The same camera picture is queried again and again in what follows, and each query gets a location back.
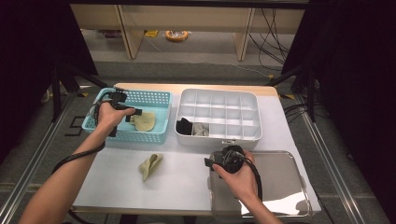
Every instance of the yellow cloth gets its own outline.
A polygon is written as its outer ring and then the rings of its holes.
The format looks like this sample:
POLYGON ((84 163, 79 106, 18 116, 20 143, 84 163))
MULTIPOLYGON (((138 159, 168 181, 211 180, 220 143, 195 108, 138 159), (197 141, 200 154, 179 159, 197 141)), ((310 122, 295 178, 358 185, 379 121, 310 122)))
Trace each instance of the yellow cloth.
POLYGON ((139 165, 139 171, 142 173, 143 176, 143 182, 145 182, 148 178, 149 175, 151 175, 154 171, 154 167, 163 159, 163 154, 161 153, 156 153, 152 154, 148 159, 143 161, 139 165))
POLYGON ((139 132, 147 132, 154 128, 155 113, 142 112, 142 115, 134 115, 130 122, 136 127, 139 132))

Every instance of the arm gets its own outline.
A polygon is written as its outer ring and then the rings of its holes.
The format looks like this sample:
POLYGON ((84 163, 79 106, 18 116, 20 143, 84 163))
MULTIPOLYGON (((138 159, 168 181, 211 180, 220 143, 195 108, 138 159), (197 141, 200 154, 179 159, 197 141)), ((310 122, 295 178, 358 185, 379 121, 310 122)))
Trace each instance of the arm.
MULTIPOLYGON (((253 155, 244 150, 245 157, 254 162, 253 155)), ((238 198, 260 224, 282 223, 257 196, 257 184, 250 167, 244 163, 235 174, 229 174, 221 166, 213 164, 213 169, 224 179, 233 195, 238 198)))
MULTIPOLYGON (((99 147, 113 128, 134 109, 115 110, 103 103, 99 111, 96 129, 85 139, 73 154, 99 147)), ((89 172, 96 153, 70 161, 61 166, 33 196, 26 206, 20 223, 61 223, 89 172)))

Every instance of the forearm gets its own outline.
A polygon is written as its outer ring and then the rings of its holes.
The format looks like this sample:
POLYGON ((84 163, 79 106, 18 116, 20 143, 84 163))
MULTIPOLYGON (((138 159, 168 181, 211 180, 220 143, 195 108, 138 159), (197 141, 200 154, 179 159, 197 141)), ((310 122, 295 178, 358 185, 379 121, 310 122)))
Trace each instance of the forearm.
MULTIPOLYGON (((74 154, 102 145, 109 130, 98 127, 74 154)), ((89 172, 96 153, 61 166, 37 191, 27 205, 20 223, 61 223, 89 172)))
POLYGON ((247 210, 254 216, 259 224, 282 223, 256 196, 246 197, 241 200, 247 210))

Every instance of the black curtain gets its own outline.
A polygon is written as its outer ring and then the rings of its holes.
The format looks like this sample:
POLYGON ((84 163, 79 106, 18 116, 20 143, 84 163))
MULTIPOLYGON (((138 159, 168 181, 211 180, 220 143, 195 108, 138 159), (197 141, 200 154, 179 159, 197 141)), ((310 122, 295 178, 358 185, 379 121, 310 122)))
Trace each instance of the black curtain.
POLYGON ((66 2, 1 1, 0 24, 1 163, 40 105, 55 64, 71 64, 88 75, 97 71, 66 2))
POLYGON ((350 0, 346 7, 318 73, 320 91, 355 162, 396 223, 396 5, 350 0))

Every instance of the person's right hand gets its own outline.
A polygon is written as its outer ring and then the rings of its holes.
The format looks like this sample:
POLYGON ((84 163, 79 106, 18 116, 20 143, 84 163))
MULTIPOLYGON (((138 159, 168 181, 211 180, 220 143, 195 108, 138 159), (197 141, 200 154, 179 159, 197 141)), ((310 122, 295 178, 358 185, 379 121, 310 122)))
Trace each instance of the person's right hand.
MULTIPOLYGON (((254 164, 254 157, 249 151, 244 149, 245 157, 250 159, 254 164)), ((244 162, 241 169, 235 174, 230 174, 225 171, 221 166, 213 164, 212 168, 224 179, 230 188, 233 196, 242 202, 251 198, 257 197, 257 183, 255 176, 250 167, 244 162)))

